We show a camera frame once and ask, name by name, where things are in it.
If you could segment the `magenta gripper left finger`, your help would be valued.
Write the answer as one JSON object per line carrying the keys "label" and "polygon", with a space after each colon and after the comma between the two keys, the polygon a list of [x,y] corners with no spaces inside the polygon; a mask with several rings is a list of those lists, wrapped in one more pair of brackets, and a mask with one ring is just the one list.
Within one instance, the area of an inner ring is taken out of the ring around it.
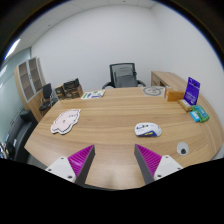
{"label": "magenta gripper left finger", "polygon": [[60,157],[46,168],[56,176],[79,186],[84,186],[95,156],[95,146],[90,145],[69,157]]}

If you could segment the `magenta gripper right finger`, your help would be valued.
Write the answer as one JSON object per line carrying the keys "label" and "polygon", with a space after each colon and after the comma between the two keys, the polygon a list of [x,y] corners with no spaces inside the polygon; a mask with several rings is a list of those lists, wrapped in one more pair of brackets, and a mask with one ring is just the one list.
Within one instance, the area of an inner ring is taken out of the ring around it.
{"label": "magenta gripper right finger", "polygon": [[182,166],[171,156],[161,156],[138,144],[135,145],[134,155],[145,184],[150,184],[182,169]]}

